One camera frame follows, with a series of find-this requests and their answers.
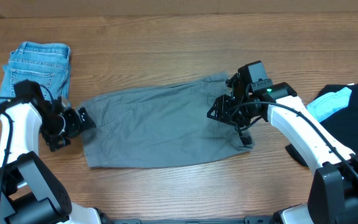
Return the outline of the folded blue jeans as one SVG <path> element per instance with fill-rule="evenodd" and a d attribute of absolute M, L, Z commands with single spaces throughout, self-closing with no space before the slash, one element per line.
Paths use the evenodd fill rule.
<path fill-rule="evenodd" d="M 69 46 L 61 43 L 21 43 L 2 67 L 4 78 L 0 88 L 0 104 L 7 97 L 15 97 L 14 85 L 24 80 L 40 84 L 44 98 L 48 101 L 59 96 L 68 98 L 70 55 Z"/>

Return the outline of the grey shorts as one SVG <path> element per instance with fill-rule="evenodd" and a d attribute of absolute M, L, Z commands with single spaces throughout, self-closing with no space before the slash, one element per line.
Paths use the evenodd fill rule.
<path fill-rule="evenodd" d="M 114 91 L 82 103 L 95 122 L 82 133 L 91 168 L 181 167 L 249 152 L 234 127 L 207 117 L 215 99 L 229 93 L 226 73 L 165 86 Z"/>

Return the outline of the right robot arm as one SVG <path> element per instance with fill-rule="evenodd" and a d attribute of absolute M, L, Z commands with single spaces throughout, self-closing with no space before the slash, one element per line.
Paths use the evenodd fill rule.
<path fill-rule="evenodd" d="M 207 117 L 242 134 L 257 120 L 277 128 L 295 147 L 313 175 L 308 201 L 247 223 L 358 223 L 358 156 L 337 141 L 307 111 L 287 83 L 274 84 L 263 63 L 248 63 L 226 80 L 230 95 L 216 98 Z"/>

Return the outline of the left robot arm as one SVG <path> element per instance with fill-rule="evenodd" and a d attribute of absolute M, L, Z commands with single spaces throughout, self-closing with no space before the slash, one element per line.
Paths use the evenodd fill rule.
<path fill-rule="evenodd" d="M 70 200 L 67 190 L 39 157 L 39 139 L 51 151 L 95 128 L 85 108 L 44 99 L 37 82 L 14 85 L 14 98 L 0 104 L 0 223 L 101 223 L 95 208 Z"/>

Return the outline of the light blue shirt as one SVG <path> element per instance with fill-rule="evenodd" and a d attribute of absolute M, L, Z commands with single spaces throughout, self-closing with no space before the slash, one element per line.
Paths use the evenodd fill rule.
<path fill-rule="evenodd" d="M 325 93 L 308 104 L 306 109 L 320 123 L 337 111 L 348 107 L 351 93 L 352 90 L 348 87 Z"/>

